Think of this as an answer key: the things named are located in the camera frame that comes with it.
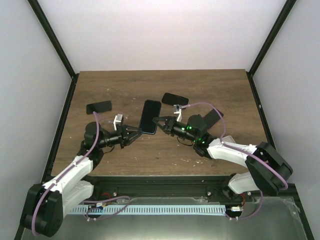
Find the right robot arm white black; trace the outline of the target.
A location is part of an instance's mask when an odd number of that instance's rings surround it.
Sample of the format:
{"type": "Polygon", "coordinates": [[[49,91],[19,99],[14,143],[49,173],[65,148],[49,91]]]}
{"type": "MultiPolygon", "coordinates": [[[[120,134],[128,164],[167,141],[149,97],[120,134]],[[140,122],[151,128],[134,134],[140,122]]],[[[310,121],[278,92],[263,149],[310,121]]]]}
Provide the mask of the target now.
{"type": "Polygon", "coordinates": [[[243,145],[235,143],[230,136],[212,136],[199,114],[189,117],[187,123],[179,122],[175,116],[155,117],[153,122],[165,134],[191,141],[200,157],[225,160],[247,169],[245,173],[233,175],[222,188],[223,198],[229,202],[236,200],[240,194],[251,191],[261,191],[267,196],[275,197],[279,191],[289,187],[288,179],[293,169],[267,142],[243,145]]]}

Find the red smartphone black screen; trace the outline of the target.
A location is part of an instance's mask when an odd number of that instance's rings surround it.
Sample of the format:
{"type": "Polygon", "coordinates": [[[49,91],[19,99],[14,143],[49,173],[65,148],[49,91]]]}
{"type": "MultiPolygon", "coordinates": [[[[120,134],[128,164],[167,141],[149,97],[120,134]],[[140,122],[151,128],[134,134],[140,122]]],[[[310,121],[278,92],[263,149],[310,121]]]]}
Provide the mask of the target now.
{"type": "Polygon", "coordinates": [[[209,130],[213,127],[220,119],[223,117],[224,114],[221,111],[211,110],[208,112],[204,117],[203,121],[206,124],[206,128],[209,130]]]}

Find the blue smartphone black screen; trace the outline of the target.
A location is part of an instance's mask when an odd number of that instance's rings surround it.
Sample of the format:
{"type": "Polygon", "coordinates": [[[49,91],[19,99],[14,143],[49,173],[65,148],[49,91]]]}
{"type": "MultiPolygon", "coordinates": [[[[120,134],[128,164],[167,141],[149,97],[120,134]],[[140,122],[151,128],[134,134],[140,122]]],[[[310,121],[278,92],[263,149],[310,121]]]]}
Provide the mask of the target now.
{"type": "Polygon", "coordinates": [[[157,125],[153,118],[157,118],[161,112],[162,103],[157,100],[146,100],[143,105],[139,128],[143,134],[154,135],[157,131],[157,125]]]}

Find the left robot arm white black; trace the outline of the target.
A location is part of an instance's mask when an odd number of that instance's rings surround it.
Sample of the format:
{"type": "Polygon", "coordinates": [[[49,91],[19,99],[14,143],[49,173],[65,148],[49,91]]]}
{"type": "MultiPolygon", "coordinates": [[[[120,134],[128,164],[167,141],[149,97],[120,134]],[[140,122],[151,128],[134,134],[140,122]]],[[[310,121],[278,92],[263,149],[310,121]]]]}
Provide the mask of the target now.
{"type": "Polygon", "coordinates": [[[107,131],[94,121],[85,127],[84,139],[73,161],[57,176],[29,188],[20,224],[35,236],[52,237],[65,216],[81,202],[97,202],[102,189],[84,180],[101,162],[106,147],[121,148],[132,144],[142,135],[138,127],[116,121],[114,131],[107,131]]]}

